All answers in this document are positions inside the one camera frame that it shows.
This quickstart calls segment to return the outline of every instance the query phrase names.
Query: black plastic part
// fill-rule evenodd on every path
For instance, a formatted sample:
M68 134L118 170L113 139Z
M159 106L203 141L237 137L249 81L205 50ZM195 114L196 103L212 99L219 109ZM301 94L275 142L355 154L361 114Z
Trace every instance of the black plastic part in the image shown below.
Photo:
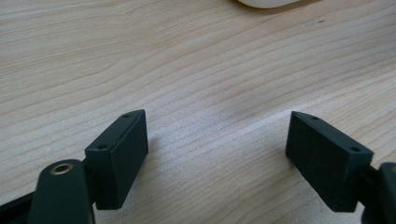
M373 151L317 117L292 112L286 155L334 212L355 211Z
M85 149L88 171L99 175L98 209L122 207L148 152L144 110L120 116Z
M356 195L358 200L365 206L363 215L361 216L361 223L363 224L387 223L378 196L379 181L380 176L378 171L372 166L369 166L359 176Z
M81 161L57 161L40 173L28 223L94 223Z
M90 194L90 202L91 204L95 203L96 198L99 194L99 182L100 182L100 174L96 174L88 169L87 159L82 161L85 168L85 179L88 185L88 192Z
M0 206L0 223L22 224L27 222L33 193L20 197L12 202Z
M387 222L396 223L396 163L382 163L378 172L379 201Z

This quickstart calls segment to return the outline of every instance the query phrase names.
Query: wooden table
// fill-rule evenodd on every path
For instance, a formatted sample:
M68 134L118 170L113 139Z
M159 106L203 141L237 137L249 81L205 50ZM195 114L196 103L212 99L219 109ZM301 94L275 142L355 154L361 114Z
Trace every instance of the wooden table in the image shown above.
M359 223L285 157L290 111L396 161L396 1L0 2L0 204L144 108L149 154L98 223Z

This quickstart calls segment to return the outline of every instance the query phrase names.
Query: screw hole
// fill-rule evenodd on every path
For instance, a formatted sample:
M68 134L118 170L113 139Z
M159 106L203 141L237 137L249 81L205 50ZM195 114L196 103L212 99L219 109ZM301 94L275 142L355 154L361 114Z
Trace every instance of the screw hole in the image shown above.
M351 147L350 148L354 152L360 152L361 150L358 147Z
M105 144L102 144L102 145L98 146L98 149L101 149L101 150L106 149L106 148L107 148L107 145L105 145Z
M73 164L64 163L64 164L55 166L54 168L52 168L52 170L50 170L50 172L52 175L62 175L62 174L66 174L71 169L73 169Z

